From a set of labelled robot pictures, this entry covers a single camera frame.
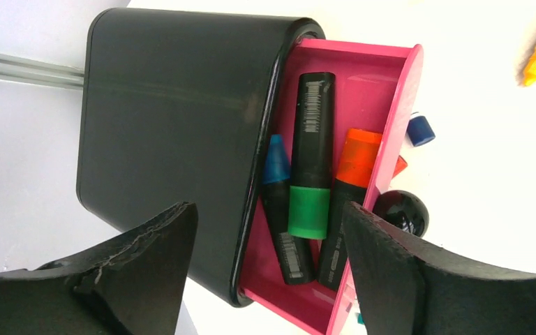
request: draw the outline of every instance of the white table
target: white table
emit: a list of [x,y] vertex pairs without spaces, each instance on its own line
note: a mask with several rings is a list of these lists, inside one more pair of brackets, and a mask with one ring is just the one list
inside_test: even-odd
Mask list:
[[[536,0],[147,1],[131,7],[308,16],[328,39],[424,46],[415,110],[437,139],[408,143],[392,188],[418,195],[425,239],[461,255],[536,272],[536,86],[517,75],[536,43]],[[303,334],[259,304],[234,309],[188,280],[200,334]],[[364,333],[349,321],[346,334]]]

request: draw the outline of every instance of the white barcode label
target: white barcode label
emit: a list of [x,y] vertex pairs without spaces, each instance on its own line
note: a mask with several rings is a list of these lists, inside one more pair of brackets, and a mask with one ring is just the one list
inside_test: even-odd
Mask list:
[[297,257],[297,247],[295,246],[295,241],[293,241],[292,236],[287,232],[281,233],[281,241],[283,242],[283,250],[285,252],[285,261],[290,270],[290,278],[301,278],[303,273],[299,268],[299,258]]
[[318,133],[320,131],[320,109],[322,105],[320,87],[323,81],[307,82],[305,93],[305,120],[304,131],[306,133]]

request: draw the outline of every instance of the pink drawer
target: pink drawer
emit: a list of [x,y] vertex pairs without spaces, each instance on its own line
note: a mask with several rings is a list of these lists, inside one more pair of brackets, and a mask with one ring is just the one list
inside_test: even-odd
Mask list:
[[[363,204],[371,209],[392,179],[419,84],[422,57],[420,45],[407,48],[303,39],[287,60],[274,119],[276,133],[283,136],[289,157],[299,76],[322,71],[335,74],[335,162],[349,128],[383,133]],[[317,261],[318,242],[311,243]],[[286,285],[260,201],[251,227],[240,288],[247,297],[310,334],[338,334],[356,297],[348,263],[338,292],[315,281]]]

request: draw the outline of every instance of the black knob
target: black knob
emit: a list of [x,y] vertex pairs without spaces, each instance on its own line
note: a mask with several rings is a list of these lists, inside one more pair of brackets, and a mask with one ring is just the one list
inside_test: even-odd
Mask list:
[[421,237],[429,226],[429,211],[410,192],[388,191],[379,195],[373,213],[396,227]]

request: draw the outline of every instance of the green cap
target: green cap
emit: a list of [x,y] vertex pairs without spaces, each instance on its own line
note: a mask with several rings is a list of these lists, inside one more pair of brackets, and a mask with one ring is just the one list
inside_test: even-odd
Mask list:
[[291,186],[288,232],[304,239],[325,239],[329,188]]

